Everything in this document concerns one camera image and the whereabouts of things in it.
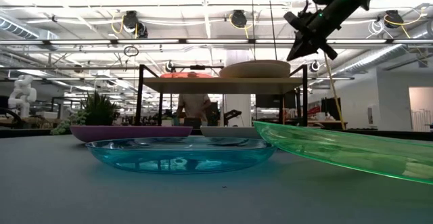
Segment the blue plastic plate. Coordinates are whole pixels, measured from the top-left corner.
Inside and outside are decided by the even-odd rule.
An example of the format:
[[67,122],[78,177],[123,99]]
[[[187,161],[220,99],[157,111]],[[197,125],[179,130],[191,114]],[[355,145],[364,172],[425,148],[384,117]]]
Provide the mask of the blue plastic plate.
[[276,150],[264,140],[209,137],[113,139],[87,143],[98,160],[145,173],[213,173],[254,166]]

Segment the purple bowl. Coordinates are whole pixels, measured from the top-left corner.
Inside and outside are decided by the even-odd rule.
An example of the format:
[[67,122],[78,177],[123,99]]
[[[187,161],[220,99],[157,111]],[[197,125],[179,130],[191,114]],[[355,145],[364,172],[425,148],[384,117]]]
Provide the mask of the purple bowl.
[[192,127],[159,126],[71,126],[72,134],[84,142],[141,137],[188,137]]

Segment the gray table surface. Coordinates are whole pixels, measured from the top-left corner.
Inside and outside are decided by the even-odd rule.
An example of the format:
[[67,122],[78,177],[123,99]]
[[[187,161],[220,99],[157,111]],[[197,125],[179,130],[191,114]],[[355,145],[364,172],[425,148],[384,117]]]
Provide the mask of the gray table surface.
[[0,139],[0,223],[433,223],[433,185],[278,151],[241,171],[114,169],[73,136]]

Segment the white plate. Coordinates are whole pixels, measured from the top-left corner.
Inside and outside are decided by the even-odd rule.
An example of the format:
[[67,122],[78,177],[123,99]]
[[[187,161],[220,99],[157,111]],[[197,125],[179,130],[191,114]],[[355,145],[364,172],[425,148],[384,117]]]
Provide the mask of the white plate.
[[254,127],[200,127],[205,137],[262,139]]
[[241,62],[223,68],[221,78],[285,78],[290,74],[290,64],[276,60]]

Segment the ceiling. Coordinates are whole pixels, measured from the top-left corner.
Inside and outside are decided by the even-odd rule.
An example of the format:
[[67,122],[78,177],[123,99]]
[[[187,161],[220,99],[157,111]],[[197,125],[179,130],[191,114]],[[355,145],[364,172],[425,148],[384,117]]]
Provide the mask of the ceiling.
[[[431,0],[371,0],[371,9],[367,12],[358,9],[351,15],[342,28],[333,32],[330,39],[381,39],[400,37],[403,35],[401,28],[383,29],[380,34],[371,35],[372,20],[377,16],[383,17],[385,11],[396,9],[404,17],[406,22],[416,20],[420,17],[421,7],[422,17],[419,22],[406,26],[411,30],[423,24],[433,15],[433,8],[430,7]],[[236,38],[245,39],[293,39],[295,30],[283,19],[283,15],[288,12],[298,13],[304,7],[304,0],[271,0],[272,12],[269,0],[0,0],[0,15],[4,14],[15,18],[22,24],[27,24],[30,28],[48,30],[56,34],[60,39],[133,39],[134,34],[128,33],[124,29],[117,33],[121,27],[121,17],[126,11],[135,10],[137,16],[142,21],[149,32],[149,38],[201,38],[201,39],[220,39]],[[253,28],[248,30],[234,28],[227,20],[233,10],[241,9],[245,11],[246,17],[251,24],[252,14],[254,13],[256,23]],[[316,7],[309,5],[309,11],[315,12]],[[1,31],[2,39],[20,39],[10,32]],[[107,47],[106,45],[94,46],[73,46],[61,45],[56,51],[40,49],[36,46],[18,47],[9,46],[15,52],[30,56],[41,63],[23,62],[23,66],[41,66],[56,61],[55,66],[101,66],[101,70],[106,72],[108,66],[138,64],[148,65],[156,74],[164,73],[164,67],[168,61],[172,61],[177,66],[189,66],[194,64],[204,64],[220,66],[225,64],[227,59],[227,49],[239,49],[227,46],[194,47],[186,45],[139,45],[142,50],[134,58],[123,56],[123,46]],[[253,49],[243,48],[246,52],[254,53]],[[350,49],[337,49],[338,58],[332,62],[332,67],[342,66],[345,62],[357,57],[366,51],[366,47],[351,47]],[[277,49],[277,59],[286,60],[290,48],[279,47]],[[255,49],[257,60],[275,59],[275,50],[272,46],[258,46]],[[324,54],[319,52],[291,61],[292,69],[301,64],[310,64],[315,60],[324,63]],[[211,70],[205,71],[208,74],[216,75]],[[138,76],[137,70],[109,70],[110,76],[134,77]],[[94,77],[95,73],[84,71],[76,73],[72,70],[57,71],[58,76],[71,77]],[[64,81],[67,85],[77,85],[77,82]],[[137,88],[136,81],[129,81],[131,87],[126,92],[134,92]],[[100,81],[86,82],[82,86],[92,87],[99,85],[105,91],[119,89]],[[70,91],[68,86],[59,85],[61,88]],[[133,95],[123,96],[123,98],[134,101]]]

